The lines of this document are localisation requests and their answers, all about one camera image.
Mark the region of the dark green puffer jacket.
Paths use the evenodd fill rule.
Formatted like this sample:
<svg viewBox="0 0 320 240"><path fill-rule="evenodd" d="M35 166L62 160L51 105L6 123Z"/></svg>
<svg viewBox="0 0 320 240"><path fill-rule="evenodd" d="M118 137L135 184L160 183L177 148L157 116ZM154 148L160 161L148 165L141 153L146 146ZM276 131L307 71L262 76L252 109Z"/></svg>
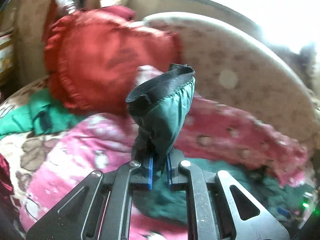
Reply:
<svg viewBox="0 0 320 240"><path fill-rule="evenodd" d="M194 70L172 64L165 73L138 68L136 87L126 98L138 125L132 156L151 152L155 188L135 196L144 215L186 223L183 193L167 185L165 161L177 148L203 170L229 172L276 219L285 222L303 209L306 148L246 111L195 95Z"/></svg>

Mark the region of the red ruffled pillow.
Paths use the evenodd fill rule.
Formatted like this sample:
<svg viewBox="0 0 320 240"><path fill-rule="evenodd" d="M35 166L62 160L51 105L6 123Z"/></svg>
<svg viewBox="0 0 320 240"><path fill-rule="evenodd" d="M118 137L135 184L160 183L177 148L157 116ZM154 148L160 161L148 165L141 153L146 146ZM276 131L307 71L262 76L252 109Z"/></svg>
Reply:
<svg viewBox="0 0 320 240"><path fill-rule="evenodd" d="M48 35L48 88L77 114L125 115L125 99L140 66L166 72L170 64L181 62L177 34L135 25L103 10L66 15Z"/></svg>

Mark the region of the pink penguin fleece blanket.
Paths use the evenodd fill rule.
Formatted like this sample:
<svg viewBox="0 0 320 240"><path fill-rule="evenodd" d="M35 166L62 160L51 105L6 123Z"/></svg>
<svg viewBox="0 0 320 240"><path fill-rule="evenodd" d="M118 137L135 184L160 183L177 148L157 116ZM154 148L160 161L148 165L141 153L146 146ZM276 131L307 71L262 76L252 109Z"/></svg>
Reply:
<svg viewBox="0 0 320 240"><path fill-rule="evenodd" d="M77 183L94 170L111 172L131 159L138 133L130 117L95 114L71 129L34 173L20 210L29 230ZM305 148L237 108L195 95L176 147L199 167L228 171L276 219L289 220L304 192ZM172 192L165 176L152 191L136 193L131 239L186 239L183 192Z"/></svg>

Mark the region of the bright green garment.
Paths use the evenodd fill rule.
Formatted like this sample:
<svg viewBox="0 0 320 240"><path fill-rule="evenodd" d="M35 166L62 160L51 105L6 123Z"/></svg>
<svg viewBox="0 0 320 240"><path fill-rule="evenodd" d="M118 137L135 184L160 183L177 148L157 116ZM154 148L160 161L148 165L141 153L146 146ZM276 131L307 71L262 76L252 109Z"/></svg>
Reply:
<svg viewBox="0 0 320 240"><path fill-rule="evenodd" d="M1 117L1 138L16 133L54 134L76 126L84 115L72 114L48 89L31 95L27 104Z"/></svg>

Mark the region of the floral beige bed sheet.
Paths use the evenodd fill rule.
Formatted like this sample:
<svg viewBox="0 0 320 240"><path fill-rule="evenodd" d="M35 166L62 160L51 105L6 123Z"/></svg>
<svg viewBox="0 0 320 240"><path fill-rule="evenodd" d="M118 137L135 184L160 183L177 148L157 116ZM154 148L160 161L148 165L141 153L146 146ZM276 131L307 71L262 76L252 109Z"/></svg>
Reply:
<svg viewBox="0 0 320 240"><path fill-rule="evenodd" d="M139 24L178 35L180 63L195 70L195 95L246 111L303 145L309 157L304 166L305 182L312 186L309 160L319 138L319 120L306 86L284 61L246 33L210 17L165 12L150 15ZM43 89L49 90L48 80L39 82L35 91L26 90L21 103L16 98L4 103L1 117L27 104L31 95ZM71 113L86 118L104 114ZM12 220L20 221L34 173L74 127L54 134L26 132L1 138L1 208Z"/></svg>

